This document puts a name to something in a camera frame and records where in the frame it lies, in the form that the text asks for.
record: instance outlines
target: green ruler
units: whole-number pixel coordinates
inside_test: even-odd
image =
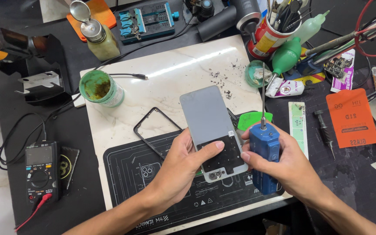
[[[304,102],[288,102],[290,135],[293,136],[308,159],[306,105]]]

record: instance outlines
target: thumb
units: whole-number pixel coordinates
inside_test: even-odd
[[[273,173],[276,173],[276,163],[268,161],[261,157],[259,154],[251,152],[251,151],[246,151],[242,152],[240,154],[242,157],[243,161],[248,163],[249,166],[252,166],[253,169],[264,172],[269,175],[273,175]]]
[[[198,152],[194,154],[196,163],[198,164],[198,166],[200,166],[206,160],[219,154],[223,150],[223,148],[224,142],[222,141],[215,141],[209,143],[208,145],[204,146],[202,149],[200,149]]]

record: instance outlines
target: glue tube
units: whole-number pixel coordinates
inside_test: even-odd
[[[287,97],[287,96],[294,96],[300,95],[305,90],[311,90],[314,87],[304,86],[303,82],[301,81],[294,81],[294,80],[284,80],[277,93],[275,95],[271,95],[267,93],[268,97],[271,98],[279,98],[279,97]]]

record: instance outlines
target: blue electric screwdriver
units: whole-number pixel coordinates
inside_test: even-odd
[[[265,82],[265,63],[263,64],[263,83]],[[262,118],[261,123],[249,130],[250,150],[268,161],[279,162],[279,133],[272,125],[266,125],[265,118],[265,86],[262,87]],[[263,194],[277,191],[278,180],[274,177],[252,170],[253,185]]]

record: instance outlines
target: gray phone back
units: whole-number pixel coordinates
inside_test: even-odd
[[[217,86],[206,87],[180,96],[196,151],[208,143],[225,143],[221,153],[201,165],[209,183],[247,171],[240,158],[242,148]]]

